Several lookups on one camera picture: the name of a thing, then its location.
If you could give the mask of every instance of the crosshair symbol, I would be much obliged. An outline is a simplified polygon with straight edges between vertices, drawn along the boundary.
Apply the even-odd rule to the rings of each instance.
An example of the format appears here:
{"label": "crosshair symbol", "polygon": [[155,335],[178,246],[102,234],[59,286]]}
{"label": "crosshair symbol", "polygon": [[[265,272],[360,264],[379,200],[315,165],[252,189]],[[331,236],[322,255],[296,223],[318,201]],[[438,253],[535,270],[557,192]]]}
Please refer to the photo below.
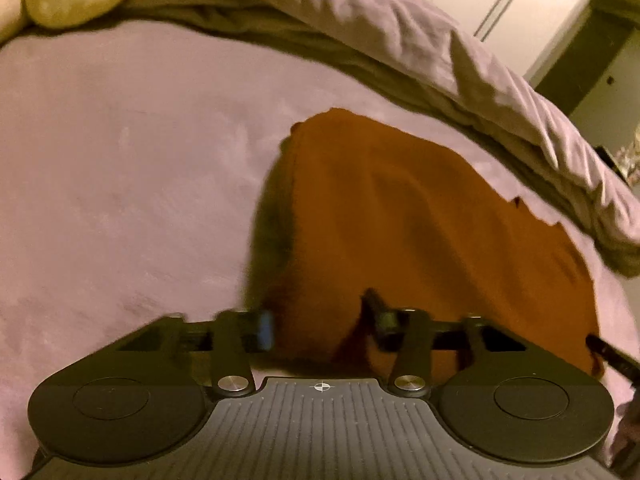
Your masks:
{"label": "crosshair symbol", "polygon": [[335,388],[335,386],[329,386],[327,383],[318,383],[318,384],[314,384],[312,388],[315,388],[319,392],[325,392],[329,388]]}

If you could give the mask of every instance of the bed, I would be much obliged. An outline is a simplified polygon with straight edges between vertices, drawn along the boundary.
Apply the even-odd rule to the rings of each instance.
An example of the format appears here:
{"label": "bed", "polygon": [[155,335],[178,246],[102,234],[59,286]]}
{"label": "bed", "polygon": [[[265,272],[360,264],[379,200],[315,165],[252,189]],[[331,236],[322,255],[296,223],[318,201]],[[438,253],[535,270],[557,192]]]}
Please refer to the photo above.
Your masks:
{"label": "bed", "polygon": [[[567,118],[437,9],[126,0],[0,50],[2,480],[30,469],[26,405],[48,375],[162,314],[255,303],[246,268],[266,175],[292,124],[332,107],[455,150],[505,199],[562,222],[602,338],[639,355],[611,269],[640,271],[640,204]],[[614,371],[603,381],[616,406],[632,397]]]}

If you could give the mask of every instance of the mattress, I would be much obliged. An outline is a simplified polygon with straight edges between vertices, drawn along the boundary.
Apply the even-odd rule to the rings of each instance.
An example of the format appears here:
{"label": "mattress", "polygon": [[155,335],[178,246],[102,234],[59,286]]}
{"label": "mattress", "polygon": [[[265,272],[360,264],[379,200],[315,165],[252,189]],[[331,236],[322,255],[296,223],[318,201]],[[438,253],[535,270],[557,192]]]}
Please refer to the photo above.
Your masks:
{"label": "mattress", "polygon": [[[472,131],[324,64],[173,23],[32,31],[0,50],[2,480],[31,466],[26,407],[48,375],[162,314],[197,321],[257,301],[246,276],[256,229],[268,234],[255,225],[262,185],[290,127],[331,107],[455,150],[506,200],[562,222],[593,277],[602,337],[638,355],[593,240]],[[612,370],[604,383],[617,406],[631,398]]]}

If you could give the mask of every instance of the orange cloth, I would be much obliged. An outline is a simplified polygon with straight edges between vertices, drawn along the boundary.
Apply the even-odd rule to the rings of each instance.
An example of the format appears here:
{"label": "orange cloth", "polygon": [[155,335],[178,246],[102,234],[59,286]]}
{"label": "orange cloth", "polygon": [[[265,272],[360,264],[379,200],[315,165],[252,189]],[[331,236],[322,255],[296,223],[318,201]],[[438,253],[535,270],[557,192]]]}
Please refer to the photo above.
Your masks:
{"label": "orange cloth", "polygon": [[[485,316],[595,376],[593,283],[560,224],[507,202],[457,153],[348,111],[293,126],[279,161],[289,258],[266,307],[281,356],[363,358],[390,372],[358,332],[360,296],[436,320]],[[433,380],[456,372],[437,352]]]}

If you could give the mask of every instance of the gray plastic panel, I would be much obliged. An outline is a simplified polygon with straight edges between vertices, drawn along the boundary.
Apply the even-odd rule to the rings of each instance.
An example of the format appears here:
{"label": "gray plastic panel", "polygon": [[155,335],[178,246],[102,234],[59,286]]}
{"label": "gray plastic panel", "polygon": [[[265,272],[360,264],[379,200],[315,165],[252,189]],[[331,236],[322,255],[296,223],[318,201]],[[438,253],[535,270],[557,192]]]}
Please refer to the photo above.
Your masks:
{"label": "gray plastic panel", "polygon": [[459,444],[428,404],[375,380],[268,379],[220,402],[199,434],[151,462],[93,468],[52,459],[33,480],[613,480],[591,458],[552,468],[493,462]]}

